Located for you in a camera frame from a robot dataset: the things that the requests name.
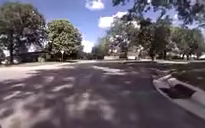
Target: cloud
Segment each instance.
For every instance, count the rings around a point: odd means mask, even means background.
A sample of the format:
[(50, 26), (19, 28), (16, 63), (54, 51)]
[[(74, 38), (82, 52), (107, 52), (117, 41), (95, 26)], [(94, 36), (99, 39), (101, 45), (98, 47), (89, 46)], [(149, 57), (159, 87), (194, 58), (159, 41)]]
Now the cloud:
[(90, 42), (90, 41), (87, 41), (87, 40), (83, 40), (82, 45), (84, 46), (83, 51), (86, 52), (86, 53), (90, 53), (92, 51), (94, 43)]
[(114, 18), (121, 18), (126, 15), (128, 12), (117, 12), (115, 15), (100, 17), (98, 26), (100, 28), (109, 28), (114, 22)]
[(86, 0), (85, 7), (91, 11), (104, 9), (104, 3), (101, 0)]

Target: tree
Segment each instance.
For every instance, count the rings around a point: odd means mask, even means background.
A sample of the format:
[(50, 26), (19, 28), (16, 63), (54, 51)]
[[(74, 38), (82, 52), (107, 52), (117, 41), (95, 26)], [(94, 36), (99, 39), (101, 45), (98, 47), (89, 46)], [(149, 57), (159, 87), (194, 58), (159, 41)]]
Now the tree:
[(111, 42), (107, 36), (98, 38), (98, 44), (92, 49), (92, 56), (95, 59), (103, 59), (104, 56), (109, 55)]
[(53, 20), (48, 23), (48, 31), (52, 52), (63, 51), (68, 56), (77, 53), (81, 48), (82, 36), (71, 22)]
[(107, 31), (107, 36), (111, 40), (111, 48), (119, 49), (122, 57), (127, 57), (129, 47), (134, 43), (135, 33), (138, 28), (132, 22), (123, 19), (115, 19), (112, 27)]
[(167, 52), (170, 50), (168, 46), (170, 46), (169, 43), (171, 43), (171, 20), (169, 17), (160, 19), (154, 24), (154, 26), (154, 40), (150, 51), (160, 55), (163, 59), (166, 59)]
[[(113, 5), (126, 4), (130, 0), (112, 0)], [(175, 9), (178, 16), (185, 23), (192, 23), (194, 20), (205, 23), (205, 0), (134, 0), (134, 6), (130, 12), (143, 15), (143, 12), (153, 9), (160, 11), (164, 16), (166, 11)]]
[(20, 48), (45, 41), (44, 17), (31, 4), (7, 2), (0, 6), (0, 46), (10, 53), (10, 63)]
[(176, 43), (179, 53), (186, 55), (187, 59), (193, 54), (200, 56), (205, 52), (205, 39), (198, 29), (175, 28), (172, 41)]

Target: asphalt road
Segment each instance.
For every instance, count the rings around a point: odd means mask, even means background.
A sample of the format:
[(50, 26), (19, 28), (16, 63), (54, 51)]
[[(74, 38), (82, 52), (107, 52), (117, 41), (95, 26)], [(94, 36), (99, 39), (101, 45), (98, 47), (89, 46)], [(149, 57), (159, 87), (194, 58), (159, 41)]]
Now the asphalt road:
[(0, 70), (2, 128), (205, 128), (160, 95), (150, 66), (79, 64)]

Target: grass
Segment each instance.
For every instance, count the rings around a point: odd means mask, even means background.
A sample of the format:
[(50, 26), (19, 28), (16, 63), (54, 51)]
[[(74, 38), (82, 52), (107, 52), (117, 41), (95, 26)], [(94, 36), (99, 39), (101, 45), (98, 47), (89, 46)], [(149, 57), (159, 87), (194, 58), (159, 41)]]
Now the grass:
[(161, 70), (168, 70), (177, 79), (205, 91), (205, 62), (188, 64), (158, 64)]

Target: blue sky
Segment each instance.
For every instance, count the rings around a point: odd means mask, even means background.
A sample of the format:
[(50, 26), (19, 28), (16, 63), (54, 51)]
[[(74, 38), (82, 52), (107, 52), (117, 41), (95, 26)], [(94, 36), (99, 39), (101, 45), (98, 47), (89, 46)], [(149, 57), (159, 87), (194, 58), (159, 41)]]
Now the blue sky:
[[(83, 35), (85, 51), (90, 51), (97, 38), (105, 34), (114, 17), (126, 14), (133, 5), (128, 3), (113, 7), (112, 0), (0, 0), (0, 4), (5, 1), (31, 3), (44, 15), (47, 22), (54, 19), (71, 21)], [(169, 14), (175, 17), (173, 10)], [(158, 13), (150, 11), (146, 16), (155, 19)]]

